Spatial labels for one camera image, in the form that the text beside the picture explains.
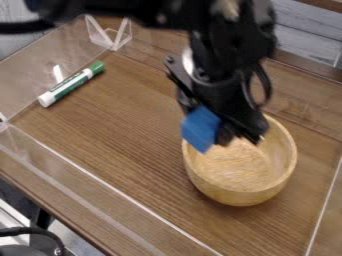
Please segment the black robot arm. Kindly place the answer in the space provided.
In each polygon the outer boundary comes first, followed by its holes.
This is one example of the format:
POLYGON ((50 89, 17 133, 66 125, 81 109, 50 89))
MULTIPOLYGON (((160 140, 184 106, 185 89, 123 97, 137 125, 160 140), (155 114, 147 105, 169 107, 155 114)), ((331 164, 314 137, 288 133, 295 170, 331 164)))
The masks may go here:
POLYGON ((139 25, 188 34, 183 54, 165 59, 184 113, 181 137, 203 150, 236 138, 257 144, 270 124, 251 80, 264 97, 272 85, 261 67, 276 48, 276 14, 271 0, 24 0, 33 20, 0 22, 0 35, 41 32, 88 14, 127 17, 139 25))

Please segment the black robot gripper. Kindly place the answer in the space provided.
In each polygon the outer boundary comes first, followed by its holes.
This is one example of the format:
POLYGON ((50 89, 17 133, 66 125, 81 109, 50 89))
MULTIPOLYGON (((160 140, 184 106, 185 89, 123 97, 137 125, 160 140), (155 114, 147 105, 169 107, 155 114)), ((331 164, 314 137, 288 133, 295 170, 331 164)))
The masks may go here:
POLYGON ((215 144, 227 147, 233 138, 244 138, 256 145, 270 127, 261 113, 270 101, 270 78, 261 65, 237 68, 219 79, 201 69, 188 72, 180 56, 168 56, 164 65, 183 114, 204 106, 221 120, 215 144))

